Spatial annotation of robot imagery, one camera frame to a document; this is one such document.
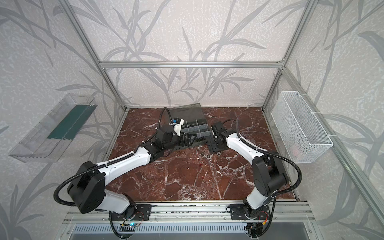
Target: white robotic arm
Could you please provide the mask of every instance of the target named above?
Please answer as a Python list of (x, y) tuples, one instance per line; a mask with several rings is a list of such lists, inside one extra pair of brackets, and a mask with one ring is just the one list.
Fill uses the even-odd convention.
[[(106, 190), (105, 186), (134, 168), (162, 157), (164, 151), (168, 149), (177, 146), (190, 147), (191, 134), (180, 133), (183, 123), (182, 119), (175, 118), (170, 125), (160, 127), (156, 134), (141, 144), (136, 151), (106, 162), (97, 164), (86, 162), (81, 165), (78, 176), (68, 179), (71, 180), (71, 184), (67, 189), (80, 212), (87, 213), (94, 209), (102, 209), (129, 217), (129, 214), (132, 214), (130, 205), (133, 204), (129, 197)], [(227, 130), (221, 122), (212, 126), (212, 132), (216, 151), (233, 149), (252, 165), (255, 188), (244, 200), (244, 212), (249, 219), (254, 219), (262, 206), (271, 201), (271, 194), (287, 183), (284, 166), (281, 160), (275, 161), (272, 157), (259, 152), (266, 152), (266, 150), (252, 144), (234, 130)], [(272, 166), (272, 170), (268, 170), (267, 163)], [(58, 199), (56, 201), (63, 204), (64, 201)]]

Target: black cable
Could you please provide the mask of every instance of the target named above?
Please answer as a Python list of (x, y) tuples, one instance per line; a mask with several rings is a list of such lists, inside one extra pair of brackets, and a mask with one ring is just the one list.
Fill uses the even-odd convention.
[(93, 172), (93, 171), (98, 170), (98, 169), (103, 168), (103, 167), (107, 167), (107, 166), (109, 166), (109, 165), (115, 164), (115, 163), (120, 162), (120, 161), (123, 161), (123, 160), (125, 160), (125, 159), (127, 159), (127, 158), (130, 158), (130, 157), (132, 157), (132, 156), (133, 156), (133, 153), (130, 153), (130, 154), (128, 154), (128, 155), (125, 156), (125, 157), (122, 157), (122, 158), (113, 160), (113, 161), (111, 161), (111, 162), (106, 163), (105, 165), (103, 164), (103, 165), (99, 165), (99, 166), (96, 166), (96, 167), (92, 167), (92, 168), (90, 168), (90, 169), (88, 169), (88, 170), (86, 170), (86, 171), (84, 171), (84, 172), (81, 172), (81, 173), (79, 173), (79, 174), (76, 174), (76, 175), (74, 175), (74, 176), (68, 178), (67, 180), (65, 180), (64, 182), (62, 182), (62, 183), (55, 189), (55, 191), (54, 191), (54, 193), (53, 193), (53, 199), (54, 199), (57, 203), (59, 203), (59, 204), (61, 204), (61, 205), (66, 205), (66, 206), (76, 206), (74, 202), (67, 202), (67, 201), (64, 201), (63, 199), (61, 199), (61, 198), (59, 197), (59, 192), (60, 192), (60, 190), (61, 190), (65, 185), (67, 185), (68, 183), (72, 182), (72, 181), (75, 180), (76, 178), (81, 177), (81, 176), (83, 176), (83, 175), (85, 175), (85, 174), (87, 174), (87, 173)]
[(169, 109), (168, 108), (163, 108), (163, 109), (161, 109), (161, 112), (160, 112), (160, 117), (159, 117), (159, 122), (157, 123), (157, 128), (160, 128), (160, 122), (161, 122), (161, 118), (163, 116), (164, 111), (167, 111), (168, 116), (169, 116), (169, 120), (170, 120), (170, 122), (172, 122), (172, 117), (170, 115)]
[(284, 193), (293, 191), (295, 188), (297, 188), (297, 187), (300, 185), (301, 180), (303, 179), (303, 175), (302, 175), (302, 173), (301, 173), (301, 170), (300, 170), (299, 166), (297, 166), (296, 163), (292, 162), (292, 161), (289, 160), (288, 158), (285, 158), (285, 157), (283, 157), (283, 156), (274, 154), (274, 153), (272, 153), (272, 152), (268, 152), (268, 151), (261, 150), (260, 148), (257, 148), (257, 147), (255, 147), (255, 146), (253, 146), (252, 144), (248, 143), (246, 140), (244, 140), (244, 138), (243, 138), (243, 137), (240, 135), (240, 133), (239, 133), (239, 122), (238, 122), (238, 120), (237, 120), (237, 119), (233, 119), (233, 118), (231, 118), (231, 119), (227, 119), (227, 120), (225, 120), (223, 123), (226, 123), (227, 121), (235, 121), (235, 122), (236, 122), (236, 134), (237, 134), (237, 137), (240, 139), (240, 141), (241, 141), (242, 143), (244, 143), (244, 144), (247, 145), (248, 147), (250, 147), (250, 148), (252, 148), (252, 149), (254, 149), (254, 150), (256, 150), (256, 151), (258, 151), (258, 152), (260, 152), (260, 153), (266, 154), (266, 155), (271, 156), (271, 157), (277, 157), (277, 158), (280, 158), (281, 160), (283, 160), (283, 161), (285, 161), (285, 162), (291, 164), (291, 165), (296, 169), (296, 171), (297, 171), (297, 175), (298, 175), (296, 182), (295, 182), (292, 186), (290, 186), (289, 188), (287, 188), (287, 189), (284, 189), (284, 190), (281, 190), (281, 191), (278, 191), (278, 192), (275, 192), (275, 193), (271, 194), (272, 197), (276, 197), (277, 195), (280, 195), (280, 194), (284, 194)]
[(115, 226), (113, 225), (113, 222), (112, 222), (112, 211), (109, 211), (109, 224), (111, 225), (111, 228), (112, 228), (112, 232), (119, 238), (119, 239), (128, 239), (129, 237), (123, 237), (122, 235), (120, 235), (116, 229), (115, 229)]
[[(168, 109), (168, 108), (163, 108), (163, 109), (161, 109), (160, 116), (159, 116), (159, 121), (157, 122), (157, 129), (160, 128), (160, 122), (161, 122), (161, 119), (162, 119), (162, 117), (163, 117), (163, 113), (164, 113), (164, 111), (167, 111), (168, 116), (169, 116), (169, 120), (170, 120), (170, 122), (172, 122), (172, 117), (171, 117), (171, 115), (170, 115), (169, 109)], [(157, 134), (157, 130), (155, 131), (155, 133), (154, 133), (150, 138), (148, 138), (147, 140), (145, 140), (144, 143), (146, 143), (146, 142), (148, 142), (149, 140), (151, 140), (152, 138), (154, 138), (154, 136), (156, 136), (156, 134)]]
[(275, 210), (275, 205), (276, 205), (276, 198), (273, 199), (273, 205), (272, 205), (272, 211), (271, 211), (271, 214), (270, 214), (270, 217), (269, 217), (269, 223), (265, 227), (265, 229), (262, 231), (262, 233), (260, 233), (260, 235), (258, 235), (258, 237), (263, 236), (268, 231), (269, 227), (271, 226), (272, 218), (273, 218), (273, 212)]

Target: plastic compartment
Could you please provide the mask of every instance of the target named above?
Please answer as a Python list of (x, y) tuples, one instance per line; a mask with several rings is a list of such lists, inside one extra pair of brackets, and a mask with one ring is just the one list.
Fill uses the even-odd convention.
[(9, 155), (22, 162), (57, 162), (96, 108), (93, 100), (66, 95)]
[(196, 134), (197, 138), (207, 137), (211, 134), (211, 128), (203, 113), (200, 103), (190, 104), (169, 109), (173, 118), (184, 119), (181, 131)]
[(281, 92), (272, 110), (281, 139), (295, 163), (313, 162), (333, 146), (316, 114), (297, 91)]

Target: green sheet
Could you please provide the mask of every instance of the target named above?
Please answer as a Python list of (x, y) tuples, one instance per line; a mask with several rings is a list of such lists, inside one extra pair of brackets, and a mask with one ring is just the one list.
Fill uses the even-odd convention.
[(48, 138), (73, 140), (97, 105), (76, 105), (55, 127)]

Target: robotic arm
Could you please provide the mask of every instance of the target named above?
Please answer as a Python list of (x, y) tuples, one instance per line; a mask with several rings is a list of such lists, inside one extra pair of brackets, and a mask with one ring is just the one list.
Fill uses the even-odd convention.
[[(83, 163), (75, 176), (57, 187), (54, 199), (63, 205), (77, 206), (81, 213), (101, 209), (122, 214), (125, 219), (134, 216), (137, 207), (133, 200), (124, 194), (106, 190), (105, 186), (132, 169), (162, 157), (166, 150), (175, 147), (191, 147), (196, 139), (196, 135), (180, 131), (184, 123), (183, 119), (174, 118), (169, 125), (160, 127), (161, 116), (162, 113), (156, 133), (147, 141), (143, 141), (135, 151), (106, 162)], [(248, 219), (256, 219), (263, 206), (266, 206), (274, 197), (290, 192), (300, 184), (301, 172), (295, 163), (252, 144), (239, 134), (238, 129), (236, 131), (226, 129), (222, 122), (217, 122), (212, 126), (212, 135), (211, 144), (215, 145), (215, 151), (233, 149), (252, 165), (255, 188), (244, 199), (243, 205), (244, 215)], [(290, 188), (278, 191), (288, 182), (282, 160), (296, 168), (299, 178)], [(67, 192), (73, 202), (64, 201), (58, 196), (59, 191), (68, 183), (70, 184)]]

